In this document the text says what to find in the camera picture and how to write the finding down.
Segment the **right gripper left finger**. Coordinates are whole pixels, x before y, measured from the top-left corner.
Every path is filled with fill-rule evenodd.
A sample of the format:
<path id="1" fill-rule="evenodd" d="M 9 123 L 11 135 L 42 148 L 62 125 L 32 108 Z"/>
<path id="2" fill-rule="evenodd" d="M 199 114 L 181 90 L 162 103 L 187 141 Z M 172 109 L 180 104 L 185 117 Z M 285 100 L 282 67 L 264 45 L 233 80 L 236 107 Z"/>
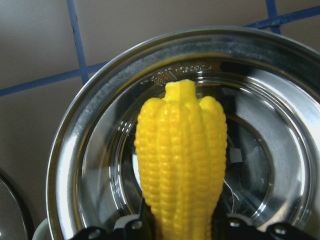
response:
<path id="1" fill-rule="evenodd" d="M 120 217 L 114 224 L 113 230 L 108 231 L 97 226 L 89 226 L 80 230 L 73 240 L 154 240 L 154 216 L 151 208 L 140 201 L 139 212 Z"/>

